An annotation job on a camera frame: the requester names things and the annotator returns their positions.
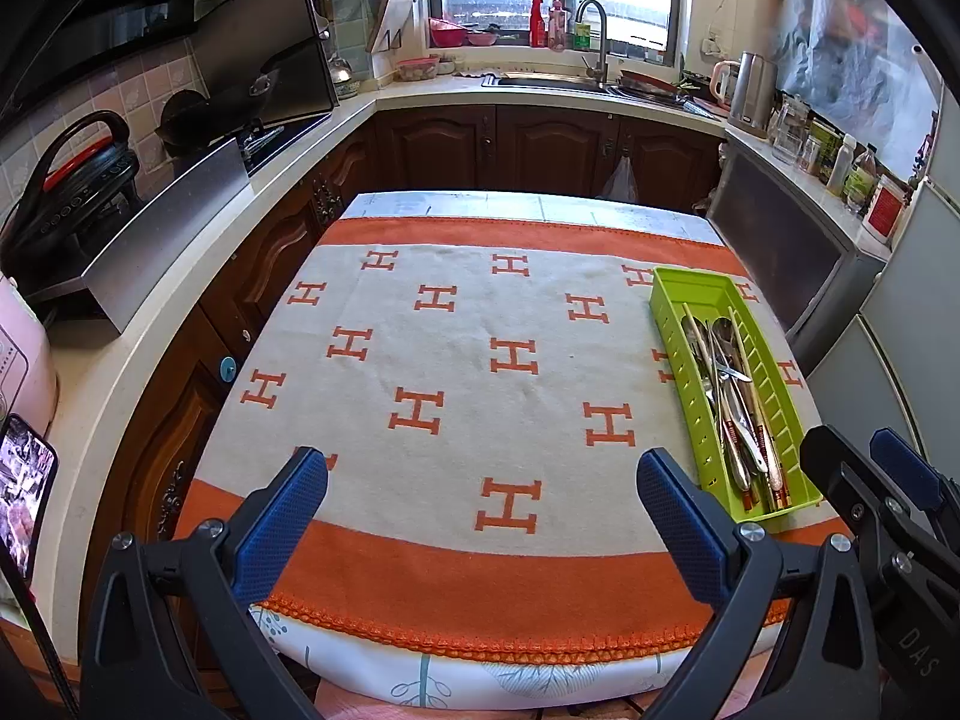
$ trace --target green cutlery tray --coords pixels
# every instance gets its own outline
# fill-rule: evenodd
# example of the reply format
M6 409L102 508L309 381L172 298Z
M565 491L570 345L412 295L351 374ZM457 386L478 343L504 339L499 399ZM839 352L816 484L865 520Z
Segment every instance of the green cutlery tray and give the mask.
M733 308L733 315L747 352L750 374L757 384L760 405L775 437L776 450L784 468L784 477L790 491L790 507L769 514L762 514L762 506L754 507L750 512L744 509L739 490L731 483L727 466L722 460L707 394L700 382L693 353L686 342L683 329L680 328L683 303L688 304L693 316L701 319L704 324L717 317L728 317L728 312ZM744 303L736 284L733 284L728 276L719 274L656 268L650 308L670 359L686 427L690 432L690 442L693 444L693 456L697 461L702 490L712 493L736 522L782 517L821 501L823 497L819 490L800 470L803 428L800 427L797 410L770 347L767 346L760 327Z

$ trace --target orange stripe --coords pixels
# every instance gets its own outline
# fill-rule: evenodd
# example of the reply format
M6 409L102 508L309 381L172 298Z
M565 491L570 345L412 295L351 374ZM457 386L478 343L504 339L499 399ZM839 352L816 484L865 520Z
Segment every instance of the orange stripe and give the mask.
M195 479L176 537L207 517L228 519L240 502ZM836 529L827 523L798 529L789 541L821 543ZM666 552L466 553L317 520L266 605L406 649L510 662L611 661L680 649L693 644L710 615ZM782 619L785 609L774 604L768 620Z
M636 262L681 265L746 276L736 255L723 245L682 241L664 235L502 218L342 218L330 225L321 245L445 244L507 250L609 254Z

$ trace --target blue knob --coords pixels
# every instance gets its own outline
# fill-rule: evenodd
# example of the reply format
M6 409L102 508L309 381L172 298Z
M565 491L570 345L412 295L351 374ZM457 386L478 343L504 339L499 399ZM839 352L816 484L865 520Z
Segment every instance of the blue knob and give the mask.
M227 384L237 377L237 360L233 357L224 357L220 360L220 378Z

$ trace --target cutting board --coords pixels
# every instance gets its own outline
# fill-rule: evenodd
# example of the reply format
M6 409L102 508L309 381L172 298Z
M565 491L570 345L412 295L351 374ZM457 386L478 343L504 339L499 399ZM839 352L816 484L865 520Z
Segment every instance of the cutting board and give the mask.
M368 52L385 52L399 47L397 35L413 14L414 0L381 0L376 23L367 42Z

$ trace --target blue gripper pad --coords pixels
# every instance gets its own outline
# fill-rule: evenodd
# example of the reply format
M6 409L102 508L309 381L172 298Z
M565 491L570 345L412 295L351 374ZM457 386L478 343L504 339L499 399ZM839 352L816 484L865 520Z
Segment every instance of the blue gripper pad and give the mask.
M274 480L230 518L224 552L232 557L233 595L242 607L267 598L326 495L326 459L299 447Z
M940 477L896 431L878 430L870 439L870 457L921 511L936 511L944 502Z
M717 611L733 586L731 559L737 550L733 519L712 495L694 487L665 449L643 453L637 466L637 493L690 594ZM725 544L717 526L733 541Z

